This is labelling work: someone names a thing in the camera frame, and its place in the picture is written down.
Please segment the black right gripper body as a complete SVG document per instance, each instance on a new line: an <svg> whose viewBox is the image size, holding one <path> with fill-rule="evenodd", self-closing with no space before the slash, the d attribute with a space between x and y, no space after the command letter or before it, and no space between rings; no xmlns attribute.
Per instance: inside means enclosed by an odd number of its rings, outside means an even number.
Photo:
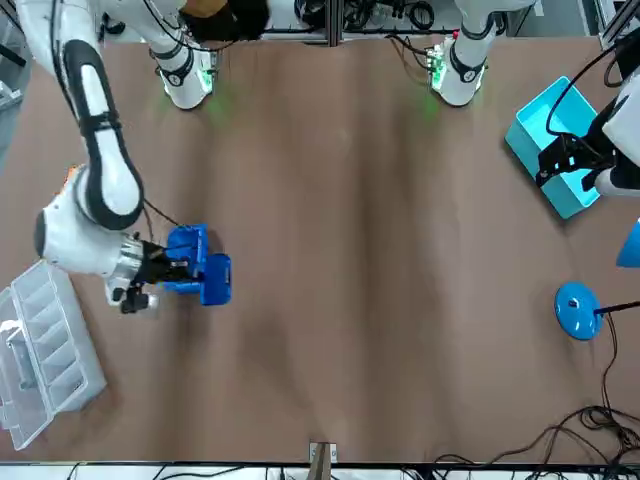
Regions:
<svg viewBox="0 0 640 480"><path fill-rule="evenodd" d="M173 273L171 260L165 254L165 249L155 243L142 241L142 260L138 269L140 284L157 284L171 281Z"/></svg>

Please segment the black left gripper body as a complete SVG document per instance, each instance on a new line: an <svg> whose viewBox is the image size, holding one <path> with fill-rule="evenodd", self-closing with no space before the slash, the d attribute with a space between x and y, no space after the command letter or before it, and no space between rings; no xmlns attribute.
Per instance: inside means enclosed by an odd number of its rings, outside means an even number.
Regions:
<svg viewBox="0 0 640 480"><path fill-rule="evenodd" d="M573 155L579 169L605 170L618 160L617 149L603 132L590 132L576 141Z"/></svg>

